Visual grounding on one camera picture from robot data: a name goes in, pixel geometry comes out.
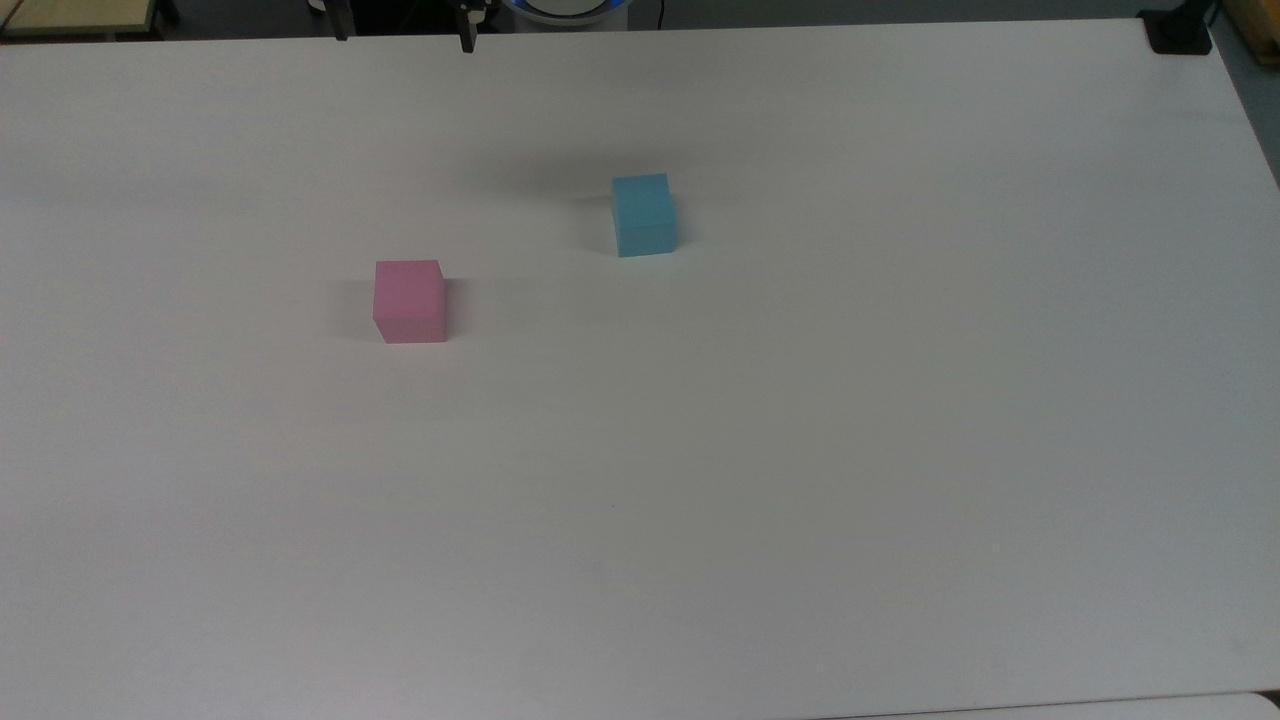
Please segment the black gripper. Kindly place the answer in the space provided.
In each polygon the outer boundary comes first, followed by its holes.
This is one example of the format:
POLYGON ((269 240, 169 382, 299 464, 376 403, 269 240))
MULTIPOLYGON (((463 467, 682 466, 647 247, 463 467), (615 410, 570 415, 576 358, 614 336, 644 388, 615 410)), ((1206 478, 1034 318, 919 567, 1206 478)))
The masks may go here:
POLYGON ((460 44, 463 53, 475 53, 477 22, 471 12, 489 12, 493 1, 346 1, 332 0, 332 27, 339 41, 349 38, 349 9, 353 14, 411 13, 413 9, 435 14, 457 12, 460 44))

